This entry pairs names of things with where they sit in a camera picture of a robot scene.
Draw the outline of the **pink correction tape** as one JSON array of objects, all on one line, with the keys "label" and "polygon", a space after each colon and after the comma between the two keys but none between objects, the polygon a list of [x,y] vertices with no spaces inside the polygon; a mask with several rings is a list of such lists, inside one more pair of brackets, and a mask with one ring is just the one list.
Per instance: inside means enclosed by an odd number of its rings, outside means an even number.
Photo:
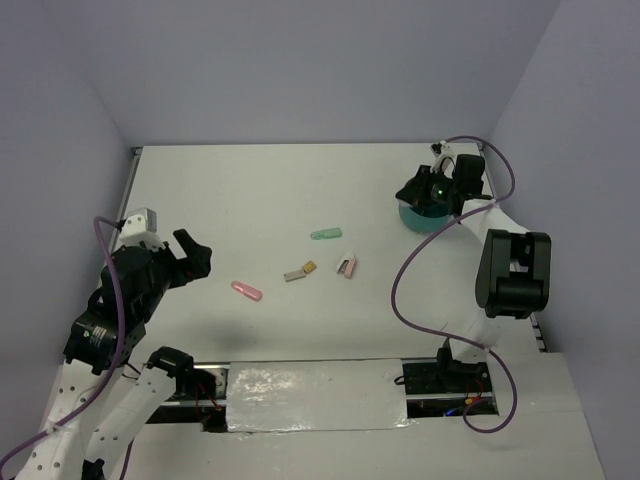
[{"label": "pink correction tape", "polygon": [[263,296],[259,289],[239,281],[232,281],[231,288],[254,302],[259,302]]}]

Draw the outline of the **grey eraser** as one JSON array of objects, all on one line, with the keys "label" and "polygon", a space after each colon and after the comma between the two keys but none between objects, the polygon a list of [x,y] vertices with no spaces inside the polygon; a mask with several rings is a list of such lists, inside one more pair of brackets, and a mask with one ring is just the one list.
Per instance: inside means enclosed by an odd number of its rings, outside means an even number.
[{"label": "grey eraser", "polygon": [[283,275],[286,282],[299,280],[306,277],[306,272],[303,269],[287,272]]}]

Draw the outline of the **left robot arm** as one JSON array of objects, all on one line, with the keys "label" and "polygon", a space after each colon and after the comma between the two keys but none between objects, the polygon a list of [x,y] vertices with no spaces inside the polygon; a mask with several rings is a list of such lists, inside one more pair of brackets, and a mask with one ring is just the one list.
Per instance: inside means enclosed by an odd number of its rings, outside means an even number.
[{"label": "left robot arm", "polygon": [[123,246],[103,252],[101,285],[71,327],[46,422],[1,460],[30,453],[17,478],[108,479],[113,473],[124,478],[134,440],[149,418],[165,400],[185,398],[195,389],[193,357],[161,347],[125,397],[104,409],[164,294],[211,272],[210,248],[184,229],[173,236],[182,258],[149,230],[139,237],[124,234]]}]

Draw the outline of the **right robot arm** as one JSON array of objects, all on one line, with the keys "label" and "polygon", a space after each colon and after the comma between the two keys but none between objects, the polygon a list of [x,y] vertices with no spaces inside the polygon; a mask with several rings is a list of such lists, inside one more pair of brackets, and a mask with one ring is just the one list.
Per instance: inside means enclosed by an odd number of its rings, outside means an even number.
[{"label": "right robot arm", "polygon": [[405,224],[414,220],[441,223],[420,244],[421,249],[454,226],[467,228],[483,243],[474,283],[479,320],[463,334],[430,329],[429,334],[444,340],[434,366],[428,372],[403,373],[395,380],[398,385],[438,386],[446,391],[471,383],[481,386],[486,367],[456,357],[455,348],[489,353],[497,331],[492,320],[525,319],[548,304],[551,238],[525,229],[504,213],[503,199],[484,191],[485,169],[479,155],[440,153],[434,164],[419,166],[395,194]]}]

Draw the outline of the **teal round organizer container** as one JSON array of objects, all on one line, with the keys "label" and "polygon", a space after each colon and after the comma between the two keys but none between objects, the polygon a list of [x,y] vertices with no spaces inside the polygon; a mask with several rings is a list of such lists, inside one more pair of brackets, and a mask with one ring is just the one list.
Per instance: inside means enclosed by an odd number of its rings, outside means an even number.
[{"label": "teal round organizer container", "polygon": [[398,213],[402,223],[408,229],[420,234],[435,232],[450,220],[447,207],[439,204],[416,208],[400,203]]}]

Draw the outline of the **silver foil tape sheet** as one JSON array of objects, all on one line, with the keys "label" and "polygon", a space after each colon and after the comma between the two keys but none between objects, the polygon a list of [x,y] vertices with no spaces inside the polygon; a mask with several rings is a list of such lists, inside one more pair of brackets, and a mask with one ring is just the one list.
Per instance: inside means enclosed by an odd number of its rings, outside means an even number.
[{"label": "silver foil tape sheet", "polygon": [[370,431],[410,424],[395,359],[236,362],[226,422],[231,432]]}]

